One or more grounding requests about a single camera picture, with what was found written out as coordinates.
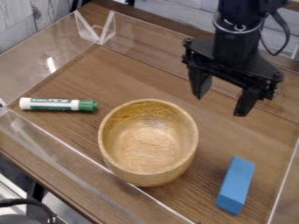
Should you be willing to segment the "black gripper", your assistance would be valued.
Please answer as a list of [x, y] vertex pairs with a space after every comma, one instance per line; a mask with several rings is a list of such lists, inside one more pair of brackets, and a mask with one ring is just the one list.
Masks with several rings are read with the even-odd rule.
[[182, 42], [191, 91], [200, 100], [211, 89], [212, 76], [243, 89], [234, 116], [244, 117], [258, 100], [275, 97], [282, 72], [260, 55], [260, 29], [216, 29], [214, 39], [186, 38]]

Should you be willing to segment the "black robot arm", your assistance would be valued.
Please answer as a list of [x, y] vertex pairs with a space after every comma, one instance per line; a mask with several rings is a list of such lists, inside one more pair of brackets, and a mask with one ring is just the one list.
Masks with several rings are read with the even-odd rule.
[[188, 68], [191, 91], [200, 99], [219, 78], [243, 89], [234, 115], [247, 116], [256, 102], [271, 100], [283, 73], [263, 58], [259, 47], [266, 44], [262, 36], [264, 22], [271, 17], [280, 25], [284, 35], [290, 27], [278, 9], [290, 0], [219, 0], [214, 14], [214, 40], [187, 38], [182, 62]]

